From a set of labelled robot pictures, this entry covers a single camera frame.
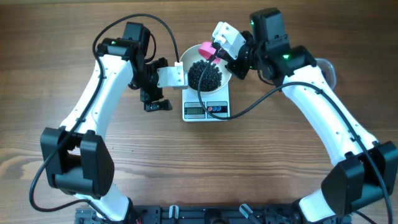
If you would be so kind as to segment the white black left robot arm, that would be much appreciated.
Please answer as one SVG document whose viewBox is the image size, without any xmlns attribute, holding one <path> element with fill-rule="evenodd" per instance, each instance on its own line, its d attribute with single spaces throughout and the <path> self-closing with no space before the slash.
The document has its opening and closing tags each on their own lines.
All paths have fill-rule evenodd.
<svg viewBox="0 0 398 224">
<path fill-rule="evenodd" d="M 140 223 L 130 198 L 114 184 L 114 162 L 105 145 L 106 132 L 126 88 L 138 89 L 146 111 L 170 110 L 165 87 L 186 84 L 183 63 L 146 60 L 147 42 L 106 38 L 94 43 L 93 74 L 73 111 L 58 128 L 40 137 L 49 186 L 87 203 L 103 223 Z"/>
</svg>

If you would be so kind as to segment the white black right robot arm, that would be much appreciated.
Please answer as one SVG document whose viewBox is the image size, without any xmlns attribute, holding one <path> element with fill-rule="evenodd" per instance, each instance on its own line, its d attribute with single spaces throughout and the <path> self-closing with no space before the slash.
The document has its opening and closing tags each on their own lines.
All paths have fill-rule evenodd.
<svg viewBox="0 0 398 224">
<path fill-rule="evenodd" d="M 380 143 L 349 113 L 327 84 L 315 58 L 302 45 L 291 47 L 281 12 L 251 14 L 251 31 L 220 22 L 212 34 L 227 69 L 243 79 L 257 70 L 304 114 L 319 135 L 333 169 L 321 187 L 298 201 L 304 223 L 358 212 L 378 200 L 390 210 L 397 175 L 397 147 Z"/>
</svg>

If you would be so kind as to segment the white bowl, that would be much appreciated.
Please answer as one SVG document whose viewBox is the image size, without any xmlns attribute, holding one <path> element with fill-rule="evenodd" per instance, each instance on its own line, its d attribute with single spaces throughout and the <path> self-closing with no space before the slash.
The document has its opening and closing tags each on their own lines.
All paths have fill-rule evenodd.
<svg viewBox="0 0 398 224">
<path fill-rule="evenodd" d="M 193 65 L 194 62 L 205 60 L 199 53 L 198 53 L 198 48 L 199 45 L 195 45 L 193 47 L 190 47 L 181 57 L 180 61 L 183 62 L 183 69 L 185 72 L 188 73 L 189 68 Z M 229 80 L 231 79 L 232 74 L 227 71 L 225 68 L 226 62 L 224 60 L 221 60 L 219 63 L 214 63 L 216 66 L 219 68 L 220 72 L 222 73 L 222 81 L 221 81 L 221 86 L 218 87 L 214 91 L 209 91 L 210 93 L 214 93 L 218 91 L 220 88 L 224 87 L 226 84 L 228 84 Z"/>
</svg>

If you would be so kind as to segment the pink scoop blue handle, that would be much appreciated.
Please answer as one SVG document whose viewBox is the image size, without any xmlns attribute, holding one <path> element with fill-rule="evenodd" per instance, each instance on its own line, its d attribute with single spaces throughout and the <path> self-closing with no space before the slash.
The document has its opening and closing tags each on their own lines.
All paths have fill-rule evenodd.
<svg viewBox="0 0 398 224">
<path fill-rule="evenodd" d="M 217 49 L 213 47 L 212 42 L 203 42 L 198 48 L 198 53 L 208 62 L 216 52 Z"/>
</svg>

